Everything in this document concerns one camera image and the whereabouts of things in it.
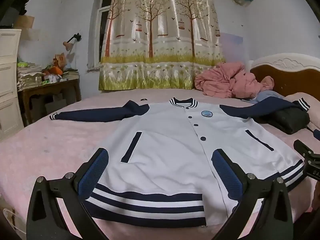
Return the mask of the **folded black garment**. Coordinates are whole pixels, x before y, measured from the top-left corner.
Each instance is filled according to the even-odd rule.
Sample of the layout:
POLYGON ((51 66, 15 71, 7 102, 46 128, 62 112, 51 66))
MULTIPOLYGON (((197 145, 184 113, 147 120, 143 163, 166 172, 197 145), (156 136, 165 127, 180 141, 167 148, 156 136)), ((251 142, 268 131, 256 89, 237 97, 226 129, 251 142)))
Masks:
POLYGON ((306 128, 309 122, 309 114, 295 107, 276 111, 272 118, 272 126, 288 135, 292 135, 306 128))

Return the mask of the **pink crumpled quilt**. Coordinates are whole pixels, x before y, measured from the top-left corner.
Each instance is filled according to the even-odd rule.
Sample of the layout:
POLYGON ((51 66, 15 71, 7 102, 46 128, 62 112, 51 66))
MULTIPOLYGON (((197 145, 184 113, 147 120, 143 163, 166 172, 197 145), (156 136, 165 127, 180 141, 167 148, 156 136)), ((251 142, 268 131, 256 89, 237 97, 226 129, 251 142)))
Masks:
POLYGON ((204 95, 216 98, 253 99, 260 92, 272 90, 274 79, 270 76, 258 81, 245 70, 241 62, 220 63, 196 75, 195 88, 204 95))

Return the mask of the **dark wooden side table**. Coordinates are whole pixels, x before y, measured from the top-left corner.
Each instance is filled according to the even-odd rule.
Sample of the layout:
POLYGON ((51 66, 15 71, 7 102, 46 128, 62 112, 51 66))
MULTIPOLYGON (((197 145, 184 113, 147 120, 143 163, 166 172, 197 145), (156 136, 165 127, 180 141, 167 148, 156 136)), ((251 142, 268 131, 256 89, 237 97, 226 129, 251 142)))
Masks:
POLYGON ((33 123, 30 109, 30 102, 33 96, 67 95, 67 92, 73 92, 74 101, 71 104, 81 101, 80 79, 51 83, 19 91, 18 101, 24 126, 33 123))

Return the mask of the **pink pillow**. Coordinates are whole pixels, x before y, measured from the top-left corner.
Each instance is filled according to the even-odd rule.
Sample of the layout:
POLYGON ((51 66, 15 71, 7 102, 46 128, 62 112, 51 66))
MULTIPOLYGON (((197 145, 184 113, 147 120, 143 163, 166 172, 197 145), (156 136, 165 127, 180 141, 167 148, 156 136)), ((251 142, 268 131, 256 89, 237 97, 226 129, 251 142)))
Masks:
POLYGON ((302 103, 303 106, 307 107, 308 115, 310 118, 310 122, 308 124, 308 127, 311 130, 319 129, 320 124, 320 102, 314 98, 313 96, 306 94, 306 93, 295 93, 292 95, 288 95, 285 97, 287 101, 294 102, 298 101, 299 103, 302 103))

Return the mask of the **white navy varsity jacket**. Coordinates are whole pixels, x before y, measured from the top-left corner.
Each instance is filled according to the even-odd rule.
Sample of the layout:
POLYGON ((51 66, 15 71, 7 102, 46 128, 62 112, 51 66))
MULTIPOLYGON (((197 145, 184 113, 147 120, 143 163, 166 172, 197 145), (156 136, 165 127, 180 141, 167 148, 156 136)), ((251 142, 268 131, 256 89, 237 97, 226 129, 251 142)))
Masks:
POLYGON ((281 178, 289 189, 303 179, 299 155, 234 107, 173 98, 60 112, 51 119, 118 122, 79 185, 85 208, 98 219, 156 228, 223 224, 239 190, 221 179, 217 149, 259 179, 281 178))

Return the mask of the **tree pattern curtain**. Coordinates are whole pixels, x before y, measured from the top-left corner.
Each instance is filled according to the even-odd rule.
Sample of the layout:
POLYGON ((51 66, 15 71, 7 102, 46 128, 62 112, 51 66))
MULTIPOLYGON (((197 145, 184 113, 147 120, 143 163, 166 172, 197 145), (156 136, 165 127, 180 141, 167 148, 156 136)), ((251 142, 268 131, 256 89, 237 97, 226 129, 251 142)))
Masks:
POLYGON ((213 0, 111 0, 99 89, 192 89, 224 60, 213 0))

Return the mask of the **stack of papers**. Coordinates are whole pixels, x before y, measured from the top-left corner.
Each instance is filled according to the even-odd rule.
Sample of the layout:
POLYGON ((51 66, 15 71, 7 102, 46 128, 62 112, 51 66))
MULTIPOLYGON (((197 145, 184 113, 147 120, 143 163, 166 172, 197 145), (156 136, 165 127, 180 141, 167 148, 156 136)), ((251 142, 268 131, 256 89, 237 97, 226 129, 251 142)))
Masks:
POLYGON ((42 85, 43 67, 29 62, 17 63, 17 88, 18 91, 39 87, 42 85))

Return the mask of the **white cabinet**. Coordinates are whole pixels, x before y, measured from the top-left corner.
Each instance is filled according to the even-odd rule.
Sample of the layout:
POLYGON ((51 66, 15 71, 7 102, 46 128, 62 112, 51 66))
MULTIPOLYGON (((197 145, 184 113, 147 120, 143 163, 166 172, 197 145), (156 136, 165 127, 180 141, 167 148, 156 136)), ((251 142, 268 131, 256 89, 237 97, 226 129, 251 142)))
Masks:
POLYGON ((20 29, 1 29, 0 119, 1 141, 23 129, 17 95, 17 53, 20 29))

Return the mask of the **orange plush toy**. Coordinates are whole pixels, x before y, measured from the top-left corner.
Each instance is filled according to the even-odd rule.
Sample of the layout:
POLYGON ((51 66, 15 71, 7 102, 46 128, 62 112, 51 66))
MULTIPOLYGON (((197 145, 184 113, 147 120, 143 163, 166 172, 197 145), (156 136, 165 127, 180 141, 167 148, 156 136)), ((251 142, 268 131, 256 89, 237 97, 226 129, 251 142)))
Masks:
POLYGON ((67 65, 67 60, 64 53, 55 54, 53 58, 53 62, 51 65, 47 66, 45 69, 42 70, 44 75, 63 75, 63 70, 67 65))

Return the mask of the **pink desk lamp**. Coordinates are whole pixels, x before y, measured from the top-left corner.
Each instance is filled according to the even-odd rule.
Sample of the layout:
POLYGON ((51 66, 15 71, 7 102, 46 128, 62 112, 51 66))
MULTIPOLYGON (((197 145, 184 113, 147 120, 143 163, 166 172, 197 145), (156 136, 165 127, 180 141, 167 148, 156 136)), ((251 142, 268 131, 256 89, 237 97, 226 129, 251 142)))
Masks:
POLYGON ((70 51, 73 48, 73 40, 76 40, 76 42, 79 42, 82 39, 82 36, 79 33, 74 34, 68 41, 63 42, 63 46, 67 51, 70 51))

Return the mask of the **brown white headboard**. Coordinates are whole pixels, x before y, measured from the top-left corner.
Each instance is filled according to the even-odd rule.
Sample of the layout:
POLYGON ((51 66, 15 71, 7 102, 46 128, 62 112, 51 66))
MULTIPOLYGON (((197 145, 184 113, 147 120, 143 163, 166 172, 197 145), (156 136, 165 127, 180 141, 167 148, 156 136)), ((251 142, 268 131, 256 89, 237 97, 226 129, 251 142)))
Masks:
POLYGON ((248 70, 257 81, 274 79, 273 90, 288 96, 298 92, 319 99, 319 58, 299 53, 279 53, 251 61, 248 70))

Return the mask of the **light blue pillow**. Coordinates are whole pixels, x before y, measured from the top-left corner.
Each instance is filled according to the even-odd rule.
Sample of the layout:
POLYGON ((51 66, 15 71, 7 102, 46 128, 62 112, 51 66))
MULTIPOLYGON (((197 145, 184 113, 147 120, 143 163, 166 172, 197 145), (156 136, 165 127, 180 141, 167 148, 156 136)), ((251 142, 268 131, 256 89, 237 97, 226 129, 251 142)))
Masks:
POLYGON ((269 98, 269 97, 285 99, 284 96, 280 95, 279 93, 277 93, 277 92, 275 92, 273 90, 265 90, 265 91, 259 92, 255 98, 248 99, 248 100, 245 100, 245 101, 249 102, 249 103, 252 103, 252 104, 256 104, 256 103, 259 103, 259 102, 261 102, 264 99, 269 98))

